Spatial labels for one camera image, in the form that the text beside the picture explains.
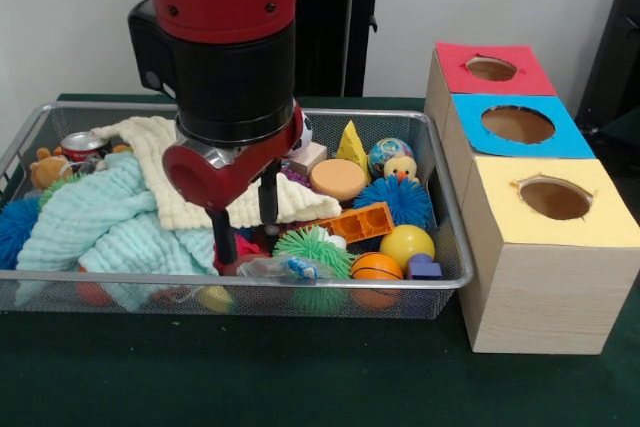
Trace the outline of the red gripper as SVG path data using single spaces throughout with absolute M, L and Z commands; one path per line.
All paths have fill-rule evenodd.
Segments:
M 202 207 L 212 221 L 215 259 L 221 265 L 237 260 L 235 234 L 227 209 L 256 180 L 263 225 L 278 216 L 278 163 L 299 140 L 304 127 L 302 111 L 293 103 L 291 119 L 275 135 L 242 146 L 213 146 L 185 136 L 176 129 L 176 142 L 162 158 L 172 186 L 188 202 Z

